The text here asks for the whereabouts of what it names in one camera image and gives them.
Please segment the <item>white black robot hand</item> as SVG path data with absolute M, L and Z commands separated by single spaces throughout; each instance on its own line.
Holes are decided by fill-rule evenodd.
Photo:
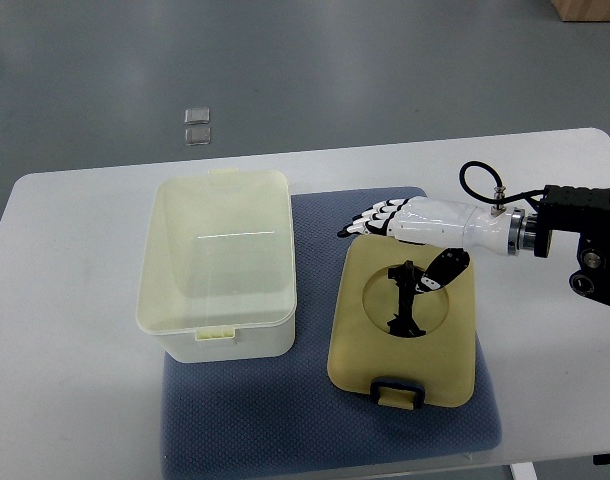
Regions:
M 483 247 L 500 255 L 515 256 L 525 212 L 506 210 L 497 215 L 483 208 L 423 196 L 390 199 L 355 216 L 337 235 L 380 235 L 399 242 L 431 245 L 446 250 L 415 280 L 415 291 L 436 291 L 467 268 L 465 253 Z

